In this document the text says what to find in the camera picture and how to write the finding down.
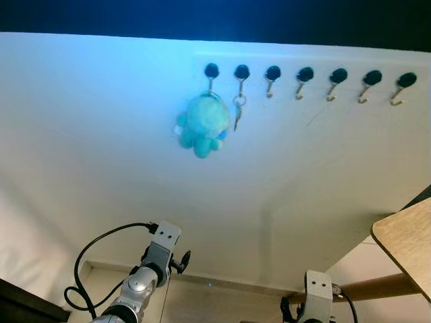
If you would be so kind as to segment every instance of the hook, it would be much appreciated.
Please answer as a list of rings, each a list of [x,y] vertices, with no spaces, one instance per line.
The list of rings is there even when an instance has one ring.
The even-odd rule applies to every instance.
[[[371,87],[371,86],[369,86],[369,85],[365,85],[364,89],[363,89],[363,90],[362,90],[362,92],[359,94],[359,98],[358,98],[358,102],[359,102],[359,103],[363,104],[363,103],[365,103],[365,102],[369,101],[369,99],[368,99],[368,98],[362,98],[362,96],[364,96],[365,92],[367,92],[367,91],[368,91],[368,89],[369,89],[370,87]]]
[[[398,102],[394,102],[395,98],[398,96],[398,94],[401,93],[401,91],[404,90],[404,87],[398,87],[397,91],[391,96],[391,105],[392,106],[399,106],[400,104],[404,103],[404,100],[400,100]]]
[[[267,72],[265,73],[265,78],[268,81],[268,87],[267,87],[267,98],[272,98],[272,92],[271,88],[277,79],[281,76],[281,70],[278,66],[271,66],[268,68]]]
[[[399,77],[397,80],[397,91],[391,96],[391,105],[392,106],[399,106],[400,104],[404,103],[404,100],[400,100],[398,102],[394,102],[394,99],[398,96],[398,94],[401,93],[405,88],[412,86],[416,82],[416,74],[415,73],[406,73]]]
[[[337,98],[337,96],[333,96],[332,95],[332,92],[333,92],[333,90],[335,89],[335,87],[337,86],[338,84],[337,83],[335,83],[335,84],[333,84],[332,86],[331,86],[331,89],[329,89],[329,92],[328,92],[328,96],[326,97],[326,100],[327,101],[334,101],[336,98]]]
[[[329,89],[328,96],[326,98],[328,102],[334,101],[337,98],[337,96],[332,95],[332,92],[335,87],[345,79],[347,79],[347,71],[345,69],[336,69],[329,76],[329,80],[331,81],[332,86],[331,89]]]
[[[295,98],[297,99],[297,100],[301,100],[304,96],[301,94],[301,90],[302,90],[302,87],[304,86],[304,84],[305,83],[302,83],[301,82],[301,84],[299,85],[299,88],[296,90],[296,93],[295,93]]]
[[[314,77],[314,71],[312,70],[311,67],[304,67],[298,72],[298,74],[296,75],[296,79],[298,79],[300,85],[295,93],[295,98],[297,100],[301,100],[304,97],[301,94],[302,87],[306,82],[310,81],[313,77]]]
[[[367,92],[370,87],[382,81],[382,73],[380,71],[373,70],[371,72],[368,72],[364,76],[362,81],[364,82],[364,89],[359,94],[359,98],[358,98],[358,102],[361,104],[369,101],[368,98],[363,98],[363,96],[365,95],[365,92]]]
[[[205,75],[208,78],[208,92],[211,93],[213,91],[213,80],[220,74],[218,71],[218,66],[214,63],[210,63],[205,68]]]
[[[242,87],[244,81],[250,76],[250,71],[248,69],[247,65],[239,65],[234,73],[235,78],[238,80],[240,84],[240,89],[238,92],[238,95],[234,98],[234,104],[236,106],[244,106],[246,102],[246,97],[244,93],[242,92]]]

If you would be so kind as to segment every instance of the brass hook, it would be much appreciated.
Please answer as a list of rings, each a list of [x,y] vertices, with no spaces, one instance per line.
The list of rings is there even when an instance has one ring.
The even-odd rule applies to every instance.
[[[359,98],[358,98],[359,103],[363,104],[369,100],[368,98],[364,98],[364,99],[362,98],[362,96],[364,96],[365,92],[367,92],[369,88],[370,88],[370,86],[365,85],[364,89],[362,90],[362,92],[359,95]]]
[[[207,76],[207,78],[208,78],[208,92],[211,93],[213,91],[213,80],[214,80],[214,77]]]
[[[281,77],[281,70],[278,66],[274,65],[267,69],[265,73],[265,79],[268,82],[267,87],[267,98],[272,98],[271,88],[275,81],[277,81]]]
[[[326,97],[326,100],[328,101],[328,102],[330,102],[330,101],[334,101],[337,97],[336,96],[333,96],[332,95],[332,92],[333,92],[333,90],[335,89],[335,87],[338,85],[338,83],[334,83],[333,85],[332,85],[332,87],[331,87],[331,89],[329,89],[329,92],[328,92],[328,96]]]
[[[301,94],[301,89],[302,89],[302,87],[304,86],[304,82],[300,82],[300,85],[299,85],[299,88],[298,88],[298,90],[296,91],[296,94],[295,94],[295,98],[297,99],[297,100],[301,100],[304,96]]]
[[[392,106],[399,106],[400,104],[404,103],[404,100],[398,101],[398,102],[394,102],[393,100],[398,96],[398,94],[404,90],[404,87],[398,87],[398,90],[393,94],[393,96],[391,97],[391,105]]]

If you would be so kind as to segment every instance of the keychain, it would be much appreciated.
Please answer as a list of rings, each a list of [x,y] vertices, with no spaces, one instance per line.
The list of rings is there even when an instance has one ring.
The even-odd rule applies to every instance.
[[[242,107],[245,105],[247,101],[245,95],[242,92],[242,84],[250,76],[250,71],[248,70],[247,65],[239,65],[236,68],[234,75],[235,75],[235,78],[240,82],[239,93],[234,98],[235,113],[236,113],[234,131],[236,131],[236,127],[238,126],[238,121],[241,119],[241,116],[242,116]]]
[[[206,66],[208,90],[193,98],[176,119],[178,142],[185,149],[193,148],[198,158],[207,158],[212,151],[220,150],[228,134],[229,109],[213,91],[213,80],[218,75],[216,64]]]

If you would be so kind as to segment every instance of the octopus plush keychain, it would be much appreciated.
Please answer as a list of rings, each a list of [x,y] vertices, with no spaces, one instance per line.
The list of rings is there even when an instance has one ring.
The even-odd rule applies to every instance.
[[[226,105],[212,90],[213,80],[219,75],[218,66],[208,64],[205,75],[209,80],[208,90],[190,101],[187,111],[177,118],[175,127],[181,147],[193,148],[198,158],[206,158],[211,151],[223,147],[230,124]]]

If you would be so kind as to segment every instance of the white panel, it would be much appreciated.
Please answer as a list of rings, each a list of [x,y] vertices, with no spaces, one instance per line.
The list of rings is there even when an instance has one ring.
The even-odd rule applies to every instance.
[[[0,48],[0,169],[80,248],[118,225],[166,219],[183,230],[175,254],[193,251],[189,273],[300,290],[305,270],[328,269],[429,184],[426,53],[42,34],[1,34]],[[205,90],[198,70],[212,56],[214,90],[231,109],[234,67],[252,76],[238,131],[200,160],[172,129]],[[282,77],[268,100],[261,76],[272,64]],[[315,79],[296,102],[294,76],[309,65]],[[328,103],[338,66],[349,78]],[[372,69],[383,81],[359,105]],[[392,107],[408,71],[418,82]],[[137,263],[149,240],[130,229],[90,256]]]

